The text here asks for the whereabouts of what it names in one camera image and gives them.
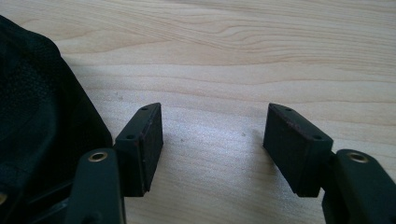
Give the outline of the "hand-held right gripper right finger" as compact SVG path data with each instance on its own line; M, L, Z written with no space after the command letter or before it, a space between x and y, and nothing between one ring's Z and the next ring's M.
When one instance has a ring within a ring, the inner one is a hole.
M333 140L316 125L284 105L269 104L263 147L299 197L317 197L320 170Z

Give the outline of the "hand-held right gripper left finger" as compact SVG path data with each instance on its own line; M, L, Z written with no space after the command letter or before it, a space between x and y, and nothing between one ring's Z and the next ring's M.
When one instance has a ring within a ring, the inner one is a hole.
M143 197L150 191L163 148L162 106L139 108L117 136L121 188L125 197Z

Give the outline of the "black cloth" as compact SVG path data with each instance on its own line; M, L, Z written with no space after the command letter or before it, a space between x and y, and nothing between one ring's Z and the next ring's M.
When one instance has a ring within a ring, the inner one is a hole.
M0 224L67 198L79 158L111 143L56 45L0 15Z

